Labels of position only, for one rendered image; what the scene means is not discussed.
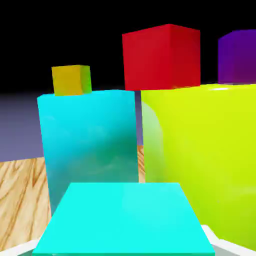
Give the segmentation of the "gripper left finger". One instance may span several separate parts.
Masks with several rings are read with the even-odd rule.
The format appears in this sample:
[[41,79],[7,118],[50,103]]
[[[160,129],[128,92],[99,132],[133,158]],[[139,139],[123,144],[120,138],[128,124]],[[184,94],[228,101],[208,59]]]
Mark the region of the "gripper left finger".
[[38,242],[38,239],[31,240],[29,242],[0,251],[0,256],[32,256],[32,252],[36,248]]

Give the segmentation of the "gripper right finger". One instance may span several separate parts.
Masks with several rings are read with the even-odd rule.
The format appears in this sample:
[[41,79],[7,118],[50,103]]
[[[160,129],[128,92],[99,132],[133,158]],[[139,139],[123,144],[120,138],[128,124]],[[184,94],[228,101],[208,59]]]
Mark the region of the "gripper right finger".
[[215,250],[215,256],[256,256],[256,251],[219,239],[207,225],[201,227]]

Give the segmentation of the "small cyan cube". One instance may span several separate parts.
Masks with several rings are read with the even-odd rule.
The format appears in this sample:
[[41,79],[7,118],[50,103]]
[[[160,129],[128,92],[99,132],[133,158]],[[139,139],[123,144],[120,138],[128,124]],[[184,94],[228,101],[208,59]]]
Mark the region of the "small cyan cube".
[[71,183],[32,256],[215,256],[178,183]]

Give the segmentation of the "small yellow cube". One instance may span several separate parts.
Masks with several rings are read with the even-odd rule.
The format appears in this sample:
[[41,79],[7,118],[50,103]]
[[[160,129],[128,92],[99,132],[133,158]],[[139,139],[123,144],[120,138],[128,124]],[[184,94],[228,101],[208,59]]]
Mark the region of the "small yellow cube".
[[77,96],[92,92],[90,66],[53,66],[51,71],[56,96]]

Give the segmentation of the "small purple cube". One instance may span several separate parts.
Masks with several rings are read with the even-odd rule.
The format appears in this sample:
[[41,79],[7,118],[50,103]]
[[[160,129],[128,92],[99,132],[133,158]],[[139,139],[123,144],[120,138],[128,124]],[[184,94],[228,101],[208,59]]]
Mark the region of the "small purple cube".
[[235,30],[218,40],[218,83],[256,84],[256,29]]

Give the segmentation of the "small red cube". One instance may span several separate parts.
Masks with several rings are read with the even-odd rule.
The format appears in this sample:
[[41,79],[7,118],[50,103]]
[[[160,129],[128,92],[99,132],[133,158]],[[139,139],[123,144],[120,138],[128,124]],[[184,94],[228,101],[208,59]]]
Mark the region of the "small red cube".
[[201,33],[174,24],[122,35],[127,91],[170,90],[201,84]]

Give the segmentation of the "large yellow-green box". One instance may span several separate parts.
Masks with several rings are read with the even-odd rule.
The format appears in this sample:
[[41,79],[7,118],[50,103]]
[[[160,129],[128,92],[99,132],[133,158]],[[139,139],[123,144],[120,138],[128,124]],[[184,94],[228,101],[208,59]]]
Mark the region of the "large yellow-green box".
[[199,222],[256,251],[256,84],[141,92],[147,182],[182,187]]

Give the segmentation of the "large cyan box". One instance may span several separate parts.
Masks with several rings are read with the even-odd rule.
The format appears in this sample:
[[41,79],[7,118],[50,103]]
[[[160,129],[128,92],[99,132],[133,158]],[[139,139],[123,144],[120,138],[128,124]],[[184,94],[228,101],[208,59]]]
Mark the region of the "large cyan box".
[[52,212],[70,183],[139,180],[133,91],[44,94],[37,106]]

